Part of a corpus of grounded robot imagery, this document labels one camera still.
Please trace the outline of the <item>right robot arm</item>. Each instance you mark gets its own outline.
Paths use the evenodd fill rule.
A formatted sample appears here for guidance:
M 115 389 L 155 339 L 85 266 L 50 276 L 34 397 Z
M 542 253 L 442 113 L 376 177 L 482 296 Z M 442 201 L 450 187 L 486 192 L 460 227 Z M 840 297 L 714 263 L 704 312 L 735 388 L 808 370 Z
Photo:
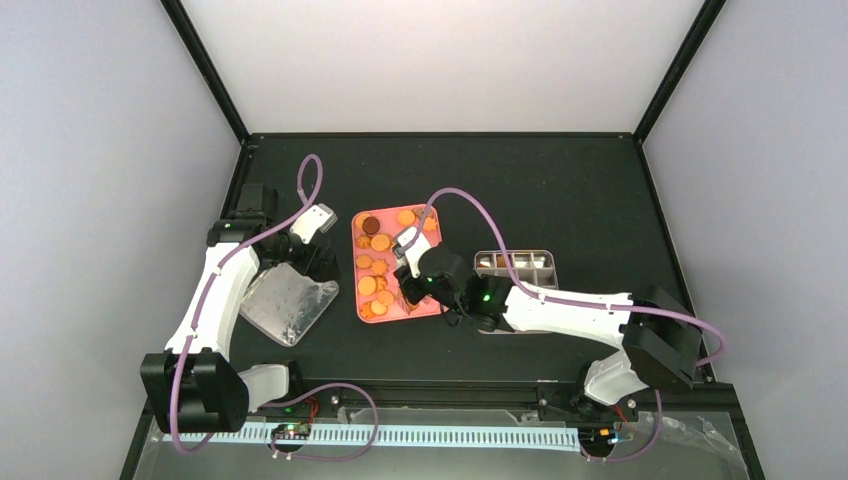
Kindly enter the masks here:
M 555 333 L 613 348 L 584 366 L 582 383 L 569 392 L 582 418 L 596 418 L 642 390 L 683 394 L 693 387 L 701 331 L 660 289 L 648 301 L 628 293 L 593 297 L 479 274 L 444 245 L 398 248 L 395 255 L 395 277 L 412 304 L 431 298 L 449 319 L 486 332 Z

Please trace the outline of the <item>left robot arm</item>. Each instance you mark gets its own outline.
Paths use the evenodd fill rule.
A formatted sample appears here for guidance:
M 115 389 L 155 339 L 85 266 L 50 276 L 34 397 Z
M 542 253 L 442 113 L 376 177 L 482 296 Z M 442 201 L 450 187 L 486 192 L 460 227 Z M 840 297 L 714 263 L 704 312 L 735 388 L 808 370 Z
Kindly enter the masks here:
M 161 353 L 148 353 L 140 376 L 158 427 L 165 433 L 236 432 L 247 416 L 285 397 L 288 364 L 260 364 L 239 372 L 230 363 L 234 326 L 250 290 L 282 281 L 294 294 L 282 300 L 297 317 L 319 314 L 309 302 L 330 301 L 339 276 L 325 233 L 335 212 L 312 204 L 274 231 L 276 190 L 250 184 L 234 210 L 207 233 L 204 269 L 190 306 Z

